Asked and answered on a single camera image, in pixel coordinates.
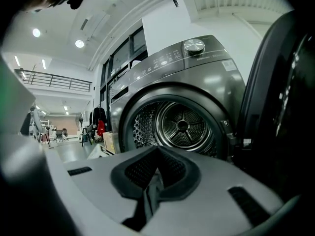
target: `recessed light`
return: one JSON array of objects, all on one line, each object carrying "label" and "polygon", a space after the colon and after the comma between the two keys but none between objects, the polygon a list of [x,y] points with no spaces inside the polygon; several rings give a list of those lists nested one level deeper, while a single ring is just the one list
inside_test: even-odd
[{"label": "recessed light", "polygon": [[18,66],[21,66],[20,63],[19,63],[18,57],[17,56],[14,56],[14,57],[15,57],[15,61],[18,64]]},{"label": "recessed light", "polygon": [[41,61],[43,62],[43,68],[44,68],[44,69],[46,69],[46,63],[45,63],[45,60],[44,60],[44,59],[42,59]]},{"label": "recessed light", "polygon": [[84,42],[82,40],[77,40],[75,42],[76,47],[82,48],[84,46]]},{"label": "recessed light", "polygon": [[34,37],[39,37],[40,36],[40,30],[39,29],[34,29],[33,30],[33,35],[34,35]]}]

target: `dryer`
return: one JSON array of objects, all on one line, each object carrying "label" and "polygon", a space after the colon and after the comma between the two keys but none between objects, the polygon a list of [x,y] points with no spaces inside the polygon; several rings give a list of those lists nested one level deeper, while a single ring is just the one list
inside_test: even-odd
[{"label": "dryer", "polygon": [[212,35],[169,46],[137,64],[112,87],[117,153],[165,145],[225,159],[245,84]]}]

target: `red object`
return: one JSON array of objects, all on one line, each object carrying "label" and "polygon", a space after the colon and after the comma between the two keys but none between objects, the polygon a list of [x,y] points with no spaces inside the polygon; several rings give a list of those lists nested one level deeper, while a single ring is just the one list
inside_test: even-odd
[{"label": "red object", "polygon": [[106,132],[105,131],[105,124],[102,120],[98,121],[98,127],[97,127],[97,134],[98,136],[103,137],[103,133]]}]

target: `balcony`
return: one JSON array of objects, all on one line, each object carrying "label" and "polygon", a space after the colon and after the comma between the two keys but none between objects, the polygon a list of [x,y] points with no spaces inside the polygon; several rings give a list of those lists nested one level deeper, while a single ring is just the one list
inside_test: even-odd
[{"label": "balcony", "polygon": [[89,81],[22,69],[15,69],[14,71],[26,85],[69,89],[81,92],[90,92],[91,89],[91,82]]}]

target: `control panel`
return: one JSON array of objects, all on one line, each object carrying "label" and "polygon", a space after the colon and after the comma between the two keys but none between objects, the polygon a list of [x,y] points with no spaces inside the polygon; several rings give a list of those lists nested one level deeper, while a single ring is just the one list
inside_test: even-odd
[{"label": "control panel", "polygon": [[231,56],[212,35],[185,40],[141,61],[111,87],[110,95],[112,98],[126,87],[132,92],[183,69],[225,59]]}]

